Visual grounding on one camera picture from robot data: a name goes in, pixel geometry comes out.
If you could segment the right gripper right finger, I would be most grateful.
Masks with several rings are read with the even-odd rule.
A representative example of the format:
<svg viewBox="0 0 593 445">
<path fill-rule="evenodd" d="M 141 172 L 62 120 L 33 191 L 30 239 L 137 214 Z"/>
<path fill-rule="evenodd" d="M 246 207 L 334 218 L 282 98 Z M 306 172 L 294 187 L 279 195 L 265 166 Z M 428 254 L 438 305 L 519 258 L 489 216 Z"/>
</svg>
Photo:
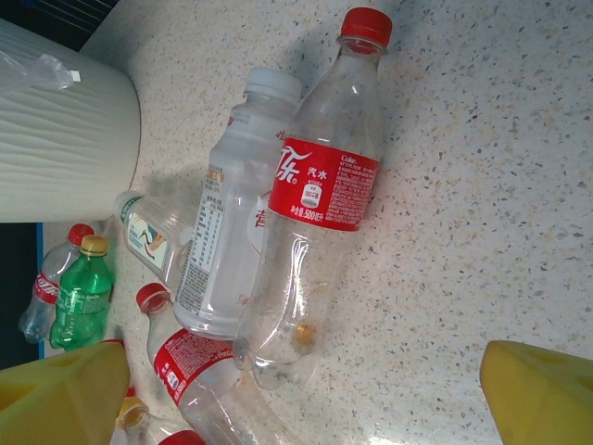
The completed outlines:
<svg viewBox="0 0 593 445">
<path fill-rule="evenodd" d="M 504 444 L 592 442 L 591 360 L 491 341 L 480 383 Z"/>
</svg>

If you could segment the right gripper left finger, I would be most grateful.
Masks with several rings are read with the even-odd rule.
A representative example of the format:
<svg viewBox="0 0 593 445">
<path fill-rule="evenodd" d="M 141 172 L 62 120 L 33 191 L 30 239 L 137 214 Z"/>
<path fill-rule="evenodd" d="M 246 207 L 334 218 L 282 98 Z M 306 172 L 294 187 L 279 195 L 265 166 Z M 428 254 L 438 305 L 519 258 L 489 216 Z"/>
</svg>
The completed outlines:
<svg viewBox="0 0 593 445">
<path fill-rule="evenodd" d="M 120 341 L 4 369 L 1 442 L 108 444 L 129 385 Z"/>
</svg>

